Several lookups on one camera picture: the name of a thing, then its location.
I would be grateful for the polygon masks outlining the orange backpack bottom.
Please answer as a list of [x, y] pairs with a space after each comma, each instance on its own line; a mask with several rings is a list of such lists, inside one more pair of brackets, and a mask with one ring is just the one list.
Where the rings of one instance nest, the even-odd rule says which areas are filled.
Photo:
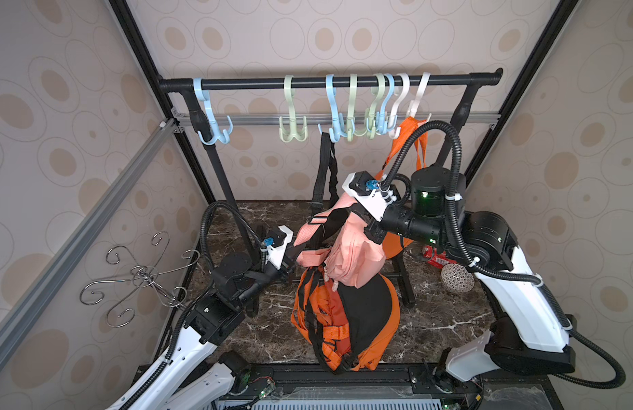
[[296, 291], [291, 321], [326, 371], [374, 371], [398, 330], [400, 302], [394, 284], [379, 273], [356, 288], [335, 286], [325, 279], [323, 268], [308, 268]]

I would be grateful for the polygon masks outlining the black corner frame post left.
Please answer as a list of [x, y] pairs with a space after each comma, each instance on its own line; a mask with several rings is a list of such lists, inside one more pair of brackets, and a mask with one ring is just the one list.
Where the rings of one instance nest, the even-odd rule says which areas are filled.
[[[164, 115], [164, 118], [174, 120], [174, 106], [168, 95], [162, 92], [159, 87], [161, 75], [157, 70], [157, 66], [152, 59], [152, 55], [147, 48], [140, 29], [135, 22], [135, 17], [130, 9], [130, 6], [124, 0], [108, 0], [106, 3], [115, 16], [118, 26], [123, 31], [123, 35], [128, 43], [128, 46], [134, 54], [135, 61], [146, 78], [147, 84], [149, 85], [157, 105]], [[207, 203], [212, 203], [216, 199], [215, 195], [207, 181], [207, 178], [205, 177], [204, 170], [188, 136], [184, 131], [179, 131], [175, 133], [175, 139], [176, 143], [178, 143], [180, 147], [185, 162], [188, 164], [188, 167], [198, 184], [203, 198], [205, 198]]]

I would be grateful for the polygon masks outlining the light green hook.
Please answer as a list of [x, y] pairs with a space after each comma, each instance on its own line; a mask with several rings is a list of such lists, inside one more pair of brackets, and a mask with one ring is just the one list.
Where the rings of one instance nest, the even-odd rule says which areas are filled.
[[292, 75], [287, 75], [283, 83], [283, 92], [288, 110], [288, 127], [285, 127], [283, 117], [279, 117], [280, 139], [287, 144], [293, 140], [303, 143], [307, 140], [309, 135], [307, 118], [305, 116], [302, 117], [302, 127], [299, 128], [299, 117], [297, 116], [293, 100], [295, 90], [292, 89], [292, 79]]
[[369, 105], [369, 108], [365, 114], [365, 127], [366, 133], [365, 136], [369, 139], [373, 139], [377, 133], [376, 126], [376, 114], [377, 114], [377, 106], [381, 102], [384, 97], [386, 90], [386, 77], [383, 73], [377, 73], [375, 75], [377, 80], [377, 87], [372, 88], [372, 94], [374, 95], [374, 100]]
[[357, 102], [358, 75], [350, 75], [349, 99], [345, 117], [346, 141], [352, 143], [356, 136], [356, 102]]

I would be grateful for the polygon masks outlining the aluminium rail left wall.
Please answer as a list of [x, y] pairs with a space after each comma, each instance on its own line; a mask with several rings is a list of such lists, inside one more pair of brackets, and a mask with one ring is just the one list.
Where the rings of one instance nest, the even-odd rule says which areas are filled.
[[167, 140], [179, 131], [178, 121], [166, 119], [142, 145], [83, 222], [53, 256], [16, 306], [0, 324], [0, 373], [47, 306], [73, 273], [128, 193]]

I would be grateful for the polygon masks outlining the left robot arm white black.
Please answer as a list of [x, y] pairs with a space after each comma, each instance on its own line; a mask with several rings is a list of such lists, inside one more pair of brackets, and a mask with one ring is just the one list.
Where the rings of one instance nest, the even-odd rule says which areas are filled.
[[246, 317], [246, 308], [270, 285], [295, 269], [297, 251], [272, 249], [256, 271], [250, 256], [225, 256], [212, 271], [214, 287], [203, 295], [174, 329], [167, 350], [111, 409], [207, 409], [227, 395], [249, 372], [250, 364], [229, 352], [203, 375], [184, 385]]

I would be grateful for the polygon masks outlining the chrome jewelry stand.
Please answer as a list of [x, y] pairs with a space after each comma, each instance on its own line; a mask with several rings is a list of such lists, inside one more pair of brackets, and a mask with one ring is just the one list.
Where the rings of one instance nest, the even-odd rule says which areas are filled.
[[188, 288], [185, 285], [176, 285], [173, 288], [165, 287], [161, 280], [173, 273], [196, 268], [201, 253], [196, 249], [188, 249], [181, 255], [183, 264], [178, 268], [160, 270], [159, 265], [163, 261], [170, 245], [169, 232], [156, 232], [151, 238], [151, 246], [159, 247], [161, 253], [152, 264], [144, 264], [137, 261], [134, 253], [123, 244], [111, 246], [106, 251], [105, 262], [110, 266], [121, 263], [121, 254], [133, 262], [126, 269], [126, 273], [111, 278], [98, 278], [87, 283], [79, 293], [78, 300], [84, 306], [96, 306], [106, 300], [106, 287], [108, 285], [126, 285], [128, 291], [124, 297], [119, 298], [106, 310], [104, 320], [111, 329], [119, 329], [129, 325], [135, 318], [134, 309], [126, 307], [125, 302], [140, 290], [150, 290], [157, 300], [167, 308], [185, 310], [188, 306]]

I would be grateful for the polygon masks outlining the light blue hook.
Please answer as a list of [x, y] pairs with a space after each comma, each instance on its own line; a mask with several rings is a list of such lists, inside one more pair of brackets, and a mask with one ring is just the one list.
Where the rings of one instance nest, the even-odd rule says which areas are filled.
[[343, 136], [345, 136], [345, 133], [342, 130], [343, 115], [339, 112], [333, 79], [333, 74], [328, 74], [325, 77], [325, 88], [331, 116], [331, 126], [328, 128], [328, 134], [331, 142], [336, 144]]
[[380, 111], [377, 113], [376, 116], [376, 123], [375, 123], [375, 133], [377, 135], [384, 135], [387, 134], [389, 131], [389, 115], [387, 114], [387, 106], [391, 100], [391, 97], [393, 96], [393, 93], [395, 91], [395, 80], [394, 80], [394, 76], [390, 73], [385, 73], [384, 74], [386, 81], [388, 83], [387, 89], [386, 89], [386, 95], [384, 100], [382, 101], [381, 104], [381, 108]]
[[228, 115], [229, 127], [220, 129], [211, 105], [210, 92], [202, 87], [201, 78], [193, 80], [194, 95], [198, 101], [198, 137], [203, 145], [212, 146], [217, 142], [224, 145], [230, 143], [230, 135], [234, 131], [234, 124]]

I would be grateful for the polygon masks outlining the red snack packet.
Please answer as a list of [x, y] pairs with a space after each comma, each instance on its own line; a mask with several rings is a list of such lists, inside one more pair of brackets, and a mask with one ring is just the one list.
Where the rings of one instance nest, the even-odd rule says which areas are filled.
[[445, 252], [438, 253], [437, 249], [430, 245], [424, 245], [422, 247], [422, 256], [429, 265], [437, 269], [442, 269], [449, 264], [456, 264], [456, 261], [450, 259]]

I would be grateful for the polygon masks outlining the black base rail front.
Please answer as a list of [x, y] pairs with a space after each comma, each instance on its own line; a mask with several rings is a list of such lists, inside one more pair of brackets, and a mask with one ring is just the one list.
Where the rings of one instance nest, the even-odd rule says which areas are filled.
[[424, 363], [382, 364], [335, 376], [316, 364], [251, 365], [234, 373], [201, 364], [159, 404], [140, 398], [136, 409], [560, 409], [542, 376], [490, 372], [438, 390]]

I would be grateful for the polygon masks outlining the pink sling bag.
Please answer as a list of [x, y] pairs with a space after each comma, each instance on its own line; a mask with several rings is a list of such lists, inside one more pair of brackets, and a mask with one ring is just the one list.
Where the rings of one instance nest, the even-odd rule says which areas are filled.
[[385, 264], [382, 245], [367, 236], [369, 222], [363, 213], [364, 207], [345, 194], [305, 223], [294, 240], [299, 265], [322, 268], [334, 291], [342, 285], [362, 288]]

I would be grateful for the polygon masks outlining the dark grey clothes rack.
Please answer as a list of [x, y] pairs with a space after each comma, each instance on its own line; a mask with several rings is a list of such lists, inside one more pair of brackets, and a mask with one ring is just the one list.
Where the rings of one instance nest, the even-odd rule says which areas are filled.
[[[503, 73], [504, 70], [499, 68], [493, 73], [437, 74], [430, 78], [428, 83], [434, 86], [465, 85], [467, 87], [451, 117], [454, 126], [463, 126], [466, 124], [468, 116], [470, 115], [471, 104], [478, 90], [483, 86], [497, 85]], [[161, 78], [157, 81], [157, 88], [164, 94], [178, 93], [184, 98], [189, 110], [188, 119], [191, 122], [191, 127], [201, 138], [203, 148], [209, 157], [211, 167], [217, 176], [217, 181], [222, 188], [227, 203], [234, 206], [236, 205], [234, 193], [232, 192], [228, 177], [222, 166], [221, 157], [218, 155], [216, 148], [217, 142], [224, 142], [226, 140], [226, 133], [221, 131], [217, 126], [217, 118], [211, 108], [210, 91], [275, 90], [282, 88], [284, 85], [288, 85], [288, 88], [291, 90], [323, 88], [331, 95], [337, 88], [348, 88], [351, 90], [357, 86], [371, 88], [388, 84], [389, 80], [385, 75], [379, 77], [362, 76], [361, 78], [357, 78], [354, 75], [349, 77], [333, 77], [329, 75], [323, 78], [291, 77], [289, 81], [280, 78], [219, 80], [166, 80]]]

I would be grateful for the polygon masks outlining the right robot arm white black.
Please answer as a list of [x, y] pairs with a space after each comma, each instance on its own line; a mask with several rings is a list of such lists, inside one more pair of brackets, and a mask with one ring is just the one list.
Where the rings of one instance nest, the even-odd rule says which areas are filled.
[[395, 233], [446, 251], [499, 306], [490, 329], [445, 350], [432, 376], [447, 392], [456, 382], [497, 369], [523, 376], [573, 373], [571, 317], [529, 267], [506, 220], [492, 212], [465, 211], [463, 181], [461, 174], [446, 168], [424, 168], [415, 174], [409, 207], [398, 202], [384, 180], [367, 172], [350, 174], [343, 184], [371, 218], [373, 232]]

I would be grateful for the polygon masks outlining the patterned round ball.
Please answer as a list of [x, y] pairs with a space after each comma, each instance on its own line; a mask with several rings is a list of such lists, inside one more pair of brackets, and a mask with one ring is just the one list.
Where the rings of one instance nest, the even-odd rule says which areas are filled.
[[475, 277], [464, 266], [447, 264], [441, 269], [441, 280], [444, 288], [451, 293], [464, 294], [473, 290]]

